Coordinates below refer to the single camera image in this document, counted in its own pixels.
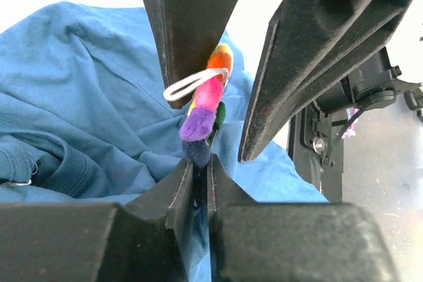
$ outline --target white loop string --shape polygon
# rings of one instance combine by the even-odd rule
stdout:
[[[166,88],[163,92],[163,97],[165,97],[165,99],[169,102],[174,102],[175,100],[181,99],[182,97],[190,94],[202,83],[208,81],[216,75],[222,75],[223,82],[226,83],[229,76],[229,70],[225,68],[205,69],[204,71],[192,74]]]

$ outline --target bolt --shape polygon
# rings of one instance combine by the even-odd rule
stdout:
[[[325,151],[326,143],[325,140],[323,140],[320,137],[315,137],[313,140],[313,149],[318,155],[322,155]]]
[[[394,66],[391,70],[392,72],[392,76],[394,76],[395,78],[398,76],[401,76],[403,72],[401,72],[401,69],[399,68],[399,66]]]

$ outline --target plush toy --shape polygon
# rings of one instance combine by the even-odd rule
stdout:
[[[233,68],[233,53],[227,44],[220,44],[212,53],[208,69],[227,69],[231,75]],[[180,137],[187,142],[207,138],[213,131],[216,111],[225,90],[224,78],[216,75],[202,83],[194,93],[188,117],[180,129]]]
[[[163,93],[167,100],[174,101],[195,90],[179,134],[182,151],[198,172],[209,162],[210,147],[226,116],[221,99],[232,68],[231,48],[220,44],[209,58],[206,70],[171,85]]]

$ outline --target blue t-shirt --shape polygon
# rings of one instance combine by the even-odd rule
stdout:
[[[213,152],[259,201],[326,201],[275,143],[237,162],[252,79],[226,34],[221,41],[235,65]],[[182,158],[178,130],[188,107],[174,110],[163,98],[145,9],[47,6],[0,34],[0,68],[0,180],[32,180],[1,186],[0,201],[126,204]],[[200,268],[192,280],[209,281],[207,258]]]

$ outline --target navy blue pom-pom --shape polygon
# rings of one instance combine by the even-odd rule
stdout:
[[[209,163],[212,152],[206,140],[187,142],[182,140],[182,151],[197,170],[202,170]]]

